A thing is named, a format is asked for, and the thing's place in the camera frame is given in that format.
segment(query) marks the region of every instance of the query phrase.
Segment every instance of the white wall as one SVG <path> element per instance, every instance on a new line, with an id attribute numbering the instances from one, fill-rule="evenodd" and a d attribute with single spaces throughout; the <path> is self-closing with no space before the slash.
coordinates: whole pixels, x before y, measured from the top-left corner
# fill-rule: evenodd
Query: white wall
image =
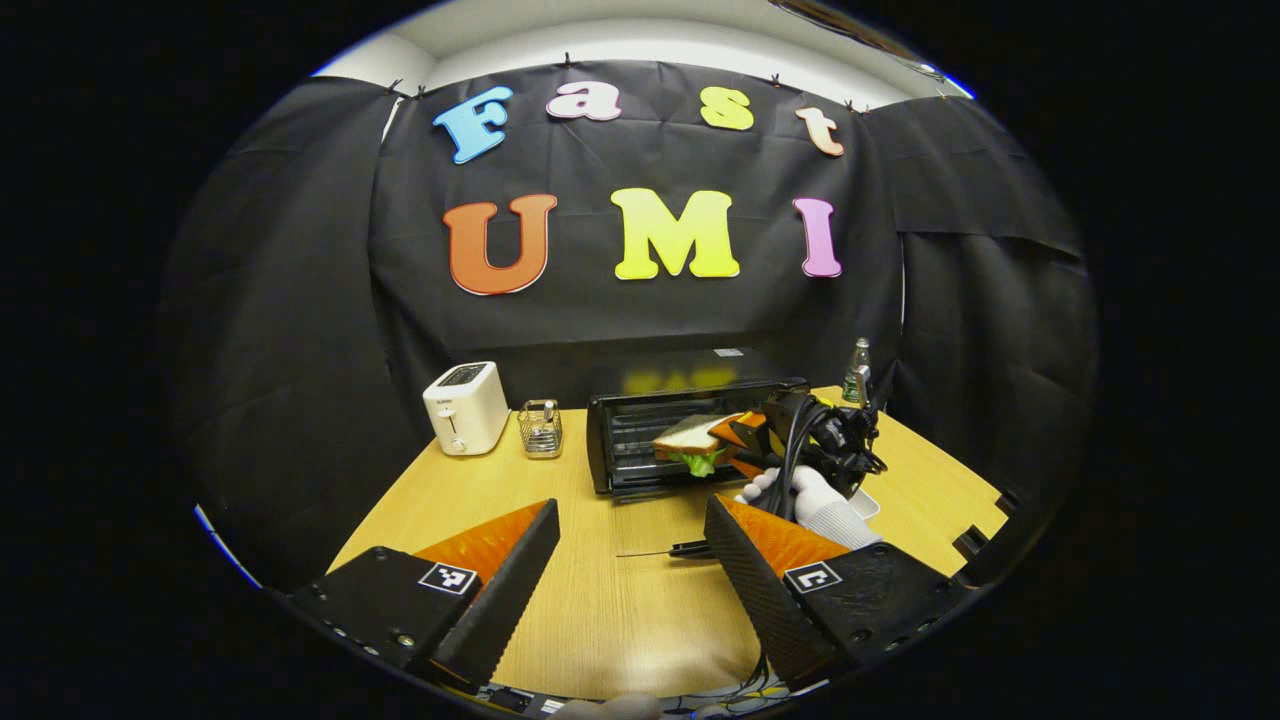
<path id="1" fill-rule="evenodd" d="M 572 60 L 663 60 L 704 65 L 769 79 L 856 109 L 909 100 L 911 95 L 852 65 L 790 42 L 724 26 L 672 19 L 609 19 L 568 23 L 508 36 L 442 58 L 428 87 L 497 70 Z"/>
<path id="2" fill-rule="evenodd" d="M 338 55 L 312 77 L 349 77 L 381 86 L 403 78 L 396 90 L 413 95 L 417 86 L 430 82 L 434 65 L 435 58 L 426 50 L 393 32 L 383 32 Z"/>

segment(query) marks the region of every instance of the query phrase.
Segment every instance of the gloved hand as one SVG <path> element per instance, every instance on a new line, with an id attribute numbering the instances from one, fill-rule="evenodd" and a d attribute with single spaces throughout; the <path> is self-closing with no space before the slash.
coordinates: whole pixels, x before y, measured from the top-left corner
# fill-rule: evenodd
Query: gloved hand
<path id="1" fill-rule="evenodd" d="M 778 470 L 780 468 L 769 468 L 763 475 L 756 475 L 733 500 L 749 505 L 773 484 L 778 478 Z M 795 511 L 800 527 L 838 542 L 849 550 L 860 550 L 884 539 L 867 525 L 867 520 L 863 520 L 845 496 L 827 484 L 827 479 L 818 470 L 808 465 L 796 465 L 791 473 L 791 486 L 797 491 Z"/>
<path id="2" fill-rule="evenodd" d="M 662 705 L 652 694 L 628 693 L 603 705 L 571 700 L 553 715 L 556 720 L 659 720 Z"/>

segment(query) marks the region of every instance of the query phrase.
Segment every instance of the white ceiling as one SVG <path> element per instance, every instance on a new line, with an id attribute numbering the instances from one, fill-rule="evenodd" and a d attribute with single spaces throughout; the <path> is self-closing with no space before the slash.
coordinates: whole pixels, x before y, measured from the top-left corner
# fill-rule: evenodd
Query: white ceiling
<path id="1" fill-rule="evenodd" d="M 726 26 L 808 47 L 901 88 L 910 96 L 957 94 L 906 60 L 823 29 L 768 0 L 452 0 L 393 32 L 436 60 L 515 33 L 603 19 L 678 19 Z"/>

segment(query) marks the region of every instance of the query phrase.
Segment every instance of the lettuce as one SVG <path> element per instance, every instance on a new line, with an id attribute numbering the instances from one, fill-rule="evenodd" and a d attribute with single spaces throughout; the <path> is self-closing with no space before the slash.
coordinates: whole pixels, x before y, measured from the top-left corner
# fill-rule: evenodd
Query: lettuce
<path id="1" fill-rule="evenodd" d="M 667 456 L 672 460 L 680 460 L 685 465 L 689 465 L 689 474 L 695 478 L 705 478 L 716 471 L 716 459 L 719 457 L 728 447 L 722 447 L 710 455 L 687 455 L 685 452 L 668 452 Z"/>

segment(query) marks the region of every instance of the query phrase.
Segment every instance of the yellow letter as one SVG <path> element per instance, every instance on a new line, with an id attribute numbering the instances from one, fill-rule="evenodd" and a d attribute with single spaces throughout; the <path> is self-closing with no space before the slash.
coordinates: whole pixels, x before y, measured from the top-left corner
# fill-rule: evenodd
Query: yellow letter
<path id="1" fill-rule="evenodd" d="M 649 259 L 650 241 L 672 275 L 685 269 L 695 243 L 690 273 L 700 278 L 737 275 L 737 261 L 728 246 L 728 206 L 733 204 L 728 195 L 699 190 L 689 196 L 678 220 L 658 193 L 646 187 L 620 190 L 609 200 L 622 208 L 622 261 L 613 270 L 618 278 L 658 277 L 658 264 Z"/>
<path id="2" fill-rule="evenodd" d="M 755 117 L 746 109 L 751 104 L 739 90 L 728 87 L 704 87 L 699 97 L 703 101 L 703 119 L 718 128 L 746 129 Z"/>

